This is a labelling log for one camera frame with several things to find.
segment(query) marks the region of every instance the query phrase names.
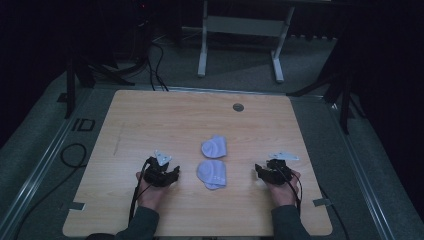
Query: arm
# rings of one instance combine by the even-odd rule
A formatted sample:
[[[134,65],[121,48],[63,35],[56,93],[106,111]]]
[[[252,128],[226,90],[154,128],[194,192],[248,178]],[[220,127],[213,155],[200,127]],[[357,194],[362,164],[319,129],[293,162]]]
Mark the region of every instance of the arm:
[[[153,239],[157,225],[159,223],[159,214],[157,209],[161,200],[168,192],[168,187],[149,187],[144,179],[142,179],[139,194],[145,189],[147,190],[137,199],[138,208],[134,218],[131,220],[127,229],[116,234],[115,240]]]
[[[297,187],[300,173],[293,171],[297,177],[293,177],[290,181],[296,193],[299,191]],[[271,211],[272,224],[274,227],[274,239],[281,240],[305,240],[311,239],[309,233],[300,221],[299,213],[295,207],[296,197],[290,186],[285,183],[281,186],[266,183],[271,197],[276,205]]]

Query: table leg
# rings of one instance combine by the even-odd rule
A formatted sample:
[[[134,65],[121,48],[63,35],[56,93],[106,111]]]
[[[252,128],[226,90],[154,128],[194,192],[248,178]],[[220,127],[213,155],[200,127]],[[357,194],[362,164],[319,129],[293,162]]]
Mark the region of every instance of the table leg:
[[[200,50],[200,59],[199,59],[199,68],[197,70],[197,75],[199,77],[204,77],[206,75],[206,60],[208,57],[208,1],[203,2],[203,27],[202,27],[202,49]]]
[[[281,29],[281,35],[278,41],[278,46],[275,50],[271,51],[272,64],[274,65],[274,72],[275,72],[275,80],[279,83],[282,83],[284,81],[283,70],[281,69],[281,63],[280,63],[281,49],[283,48],[284,41],[287,37],[287,32],[290,27],[290,22],[293,17],[294,9],[295,7],[290,7],[287,17],[283,24],[283,28]]]

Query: dark background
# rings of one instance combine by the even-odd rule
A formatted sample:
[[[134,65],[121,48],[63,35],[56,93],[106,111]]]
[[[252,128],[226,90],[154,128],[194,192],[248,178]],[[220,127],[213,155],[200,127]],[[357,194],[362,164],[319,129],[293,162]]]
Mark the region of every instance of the dark background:
[[[335,3],[361,3],[335,1]],[[0,2],[0,146],[13,134],[44,89],[65,71],[74,53],[114,65],[125,52],[125,36],[148,17],[176,42],[180,27],[201,26],[202,1],[10,1]],[[421,218],[424,171],[424,3],[381,1],[371,10],[301,4],[290,34],[338,38],[323,75],[353,69],[353,91]],[[229,12],[225,1],[211,11]],[[232,12],[280,17],[280,9],[260,6]],[[140,56],[146,51],[140,49]]]

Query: metal stand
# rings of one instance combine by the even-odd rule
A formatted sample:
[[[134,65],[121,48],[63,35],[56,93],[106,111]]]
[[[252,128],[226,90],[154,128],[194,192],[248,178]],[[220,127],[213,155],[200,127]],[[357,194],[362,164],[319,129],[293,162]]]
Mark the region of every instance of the metal stand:
[[[212,16],[208,15],[208,0],[204,0],[203,4],[202,48],[200,50],[199,68],[197,71],[199,77],[204,77],[206,75],[206,62],[208,55],[207,34],[208,32],[221,32],[278,37],[278,46],[275,50],[271,51],[271,58],[274,66],[275,80],[280,83],[284,81],[280,63],[280,54],[290,27],[295,7],[289,8],[285,21],[274,21]]]
[[[347,128],[347,119],[349,115],[349,101],[350,91],[352,86],[353,73],[345,71],[344,73],[334,74],[325,79],[318,80],[317,82],[306,86],[298,91],[286,93],[286,96],[300,97],[307,94],[308,92],[317,89],[325,84],[330,84],[330,88],[324,94],[324,100],[327,103],[334,104],[337,98],[342,95],[342,106],[340,112],[340,126],[345,134],[349,134]]]
[[[120,85],[126,85],[126,86],[134,86],[134,83],[128,82],[125,79],[119,77],[117,74],[109,71],[107,68],[103,67],[100,64],[95,63],[94,61],[91,61],[89,58],[81,57],[81,56],[75,56],[72,51],[69,51],[68,53],[68,61],[66,65],[66,71],[67,71],[67,79],[66,79],[66,115],[65,119],[68,119],[72,112],[75,109],[75,74],[78,75],[78,71],[75,73],[75,67],[82,68],[79,70],[80,73],[84,72],[87,73],[89,71],[88,66],[91,66],[92,68],[96,69],[99,73],[103,74],[107,78],[115,81],[116,83]],[[84,85],[90,86],[94,85],[94,79],[90,78],[92,81],[89,83],[85,83]]]

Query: wire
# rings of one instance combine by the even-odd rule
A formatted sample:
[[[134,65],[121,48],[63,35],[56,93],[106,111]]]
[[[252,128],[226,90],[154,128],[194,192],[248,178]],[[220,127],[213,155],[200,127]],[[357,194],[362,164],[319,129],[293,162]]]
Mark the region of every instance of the wire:
[[[130,224],[131,220],[134,217],[135,203],[137,202],[137,199],[141,196],[141,194],[143,194],[151,186],[151,185],[147,186],[143,191],[141,191],[140,194],[138,194],[138,190],[140,189],[141,180],[143,179],[144,170],[146,169],[147,163],[148,161],[144,162],[143,167],[141,168],[140,177],[138,178],[138,181],[137,181],[137,187],[135,187],[134,189],[133,198],[131,199],[131,208],[130,208],[130,214],[128,217],[128,225]]]
[[[64,154],[64,152],[67,150],[67,149],[69,149],[69,148],[71,148],[71,147],[74,147],[74,146],[79,146],[79,147],[81,147],[82,148],[82,150],[83,150],[83,156],[82,156],[82,158],[81,158],[81,160],[80,160],[80,162],[77,164],[77,165],[72,165],[72,164],[69,164],[69,163],[67,163],[66,162],[66,160],[65,160],[65,158],[64,158],[64,156],[63,156],[63,154]],[[18,239],[18,237],[19,237],[19,233],[20,233],[20,231],[21,231],[21,228],[22,228],[22,226],[24,225],[24,223],[25,223],[25,221],[27,220],[27,218],[29,217],[29,215],[44,201],[44,200],[46,200],[49,196],[50,196],[50,194],[52,194],[54,191],[56,191],[60,186],[62,186],[62,184],[63,183],[65,183],[66,181],[68,181],[68,179],[69,178],[71,178],[75,173],[76,173],[76,171],[78,171],[78,169],[80,169],[80,168],[84,168],[84,167],[86,167],[87,166],[87,164],[83,164],[83,162],[84,162],[84,160],[85,160],[85,157],[87,156],[87,149],[85,148],[85,146],[84,145],[82,145],[81,143],[73,143],[73,144],[70,144],[70,145],[68,145],[68,146],[66,146],[64,149],[62,149],[62,151],[61,151],[61,153],[60,153],[60,160],[62,161],[62,163],[63,164],[65,164],[66,166],[68,166],[68,167],[70,167],[70,168],[73,168],[73,171],[66,177],[66,178],[64,178],[59,184],[57,184],[52,190],[50,190],[46,195],[44,195],[40,200],[38,200],[36,203],[35,203],[35,205],[33,206],[33,207],[31,207],[30,209],[29,209],[29,211],[27,211],[26,213],[25,213],[25,215],[24,215],[24,217],[23,217],[23,219],[22,219],[22,221],[20,222],[20,224],[18,225],[18,228],[17,228],[17,230],[16,230],[16,233],[15,233],[15,237],[14,237],[14,239],[16,240],[16,239]]]
[[[319,187],[319,189],[321,190],[321,192],[322,192],[322,194],[324,195],[324,197],[328,199],[329,197],[328,197],[327,193],[325,193],[325,191],[324,191],[324,189],[321,187],[321,185],[319,185],[319,184],[318,184],[318,187]],[[350,238],[349,238],[349,234],[347,233],[346,226],[344,225],[344,223],[343,223],[343,221],[342,221],[342,218],[341,218],[341,217],[340,217],[340,215],[339,215],[339,212],[336,210],[336,207],[334,207],[334,204],[331,204],[331,208],[333,209],[334,213],[336,214],[336,216],[337,216],[337,218],[338,218],[338,220],[339,220],[339,222],[340,222],[340,225],[342,226],[342,229],[343,229],[343,232],[344,232],[344,234],[345,234],[346,239],[347,239],[347,240],[350,240]]]
[[[190,39],[190,38],[193,38],[193,37],[196,37],[196,36],[201,36],[201,34],[202,34],[202,30],[200,30],[200,31],[196,31],[195,33],[190,33],[190,34],[185,34],[184,35],[184,33],[183,33],[183,36],[181,36],[182,38],[181,38],[181,41],[184,41],[184,40],[187,40],[187,39]],[[155,38],[155,39],[153,39],[152,40],[152,42],[153,43],[156,43],[156,44],[158,44],[158,45],[162,45],[162,46],[169,46],[169,45],[175,45],[175,41],[171,41],[171,40],[169,40],[169,39],[167,39],[166,37],[167,37],[168,35],[162,35],[162,36],[160,36],[160,37],[157,37],[157,38]]]
[[[149,57],[147,58],[147,64],[148,64],[149,69],[150,69],[149,70],[150,85],[152,86],[153,91],[156,91],[156,89],[154,87],[154,84],[153,84],[153,74],[155,74],[156,80],[159,82],[159,85],[162,88],[162,90],[163,91],[166,90],[167,92],[169,92],[168,87],[163,82],[162,78],[159,76],[159,65],[162,62],[162,58],[163,58],[163,55],[164,55],[163,48],[161,46],[159,46],[158,44],[153,43],[153,42],[152,42],[152,46],[155,46],[155,47],[159,48],[160,51],[161,51],[161,55],[160,55],[160,58],[158,60],[158,63],[156,64],[155,70],[153,70],[153,67],[152,67],[152,64],[151,64],[151,61],[150,61]]]
[[[299,182],[299,185],[300,185],[300,201],[302,201],[302,199],[303,199],[303,186],[302,186],[302,182],[300,182],[300,179],[299,179],[299,177],[296,176],[296,174],[293,174],[293,176],[295,178],[297,178],[297,181]]]
[[[140,194],[138,194],[137,199],[141,196],[141,194],[143,194],[147,189],[149,189],[152,186],[152,184],[149,184],[149,186],[147,186],[143,191],[141,191]]]

